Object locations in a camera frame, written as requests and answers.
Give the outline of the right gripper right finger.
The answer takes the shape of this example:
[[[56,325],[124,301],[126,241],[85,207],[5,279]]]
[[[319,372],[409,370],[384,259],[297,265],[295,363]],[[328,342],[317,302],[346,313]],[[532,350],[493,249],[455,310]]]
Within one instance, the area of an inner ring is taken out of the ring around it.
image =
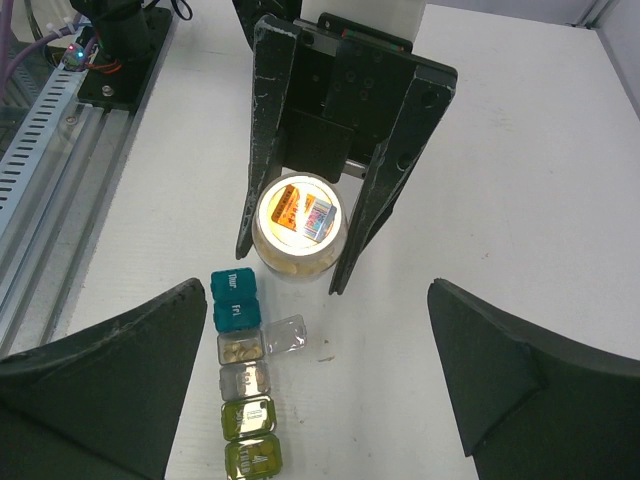
[[[465,456],[481,479],[636,479],[639,363],[437,279],[427,305]]]

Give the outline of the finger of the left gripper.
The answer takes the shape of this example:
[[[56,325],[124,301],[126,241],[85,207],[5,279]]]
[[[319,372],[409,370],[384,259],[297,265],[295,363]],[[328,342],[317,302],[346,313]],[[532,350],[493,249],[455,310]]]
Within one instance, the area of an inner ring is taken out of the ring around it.
[[[260,195],[282,171],[279,127],[300,32],[273,15],[261,17],[255,25],[248,185],[235,247],[238,260],[253,246],[252,222]]]
[[[344,293],[359,256],[393,212],[412,170],[453,100],[457,79],[457,70],[446,65],[416,67],[389,135],[374,150],[331,279],[331,294]]]

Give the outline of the clear bottle yellow capsules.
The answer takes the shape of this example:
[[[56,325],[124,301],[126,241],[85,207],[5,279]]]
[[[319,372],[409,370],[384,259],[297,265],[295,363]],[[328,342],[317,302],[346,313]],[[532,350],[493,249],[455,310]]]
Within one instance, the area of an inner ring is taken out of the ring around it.
[[[254,248],[277,276],[310,282],[334,266],[348,221],[337,190],[320,176],[292,172],[261,194],[252,221]]]

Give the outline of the weekly pill organizer strip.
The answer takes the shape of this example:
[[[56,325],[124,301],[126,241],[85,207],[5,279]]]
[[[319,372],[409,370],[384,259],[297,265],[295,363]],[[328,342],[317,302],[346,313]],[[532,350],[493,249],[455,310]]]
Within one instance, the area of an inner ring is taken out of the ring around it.
[[[302,349],[306,325],[300,315],[262,322],[257,279],[250,268],[213,272],[210,289],[226,477],[270,479],[280,473],[283,459],[267,360]]]

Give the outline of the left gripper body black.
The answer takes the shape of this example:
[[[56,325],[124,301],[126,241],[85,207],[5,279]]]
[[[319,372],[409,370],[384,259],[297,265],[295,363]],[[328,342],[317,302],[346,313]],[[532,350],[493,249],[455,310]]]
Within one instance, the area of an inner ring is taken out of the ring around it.
[[[349,163],[365,178],[387,138],[419,65],[442,63],[400,37],[323,13],[301,18],[303,1],[238,1],[234,7],[253,54],[254,29],[273,15],[301,29],[279,132],[282,169],[336,182]]]

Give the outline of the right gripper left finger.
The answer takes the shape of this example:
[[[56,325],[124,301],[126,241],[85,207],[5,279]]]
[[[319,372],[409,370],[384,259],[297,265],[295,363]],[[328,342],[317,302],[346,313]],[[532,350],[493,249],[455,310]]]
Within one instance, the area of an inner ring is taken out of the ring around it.
[[[164,478],[206,313],[191,278],[2,359],[2,478]]]

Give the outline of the gold bottle cap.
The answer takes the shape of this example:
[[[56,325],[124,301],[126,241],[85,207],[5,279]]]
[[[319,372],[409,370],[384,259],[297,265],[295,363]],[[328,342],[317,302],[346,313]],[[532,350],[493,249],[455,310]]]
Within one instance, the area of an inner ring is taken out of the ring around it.
[[[259,197],[253,239],[289,257],[340,252],[347,220],[342,199],[325,179],[293,172],[272,181]]]

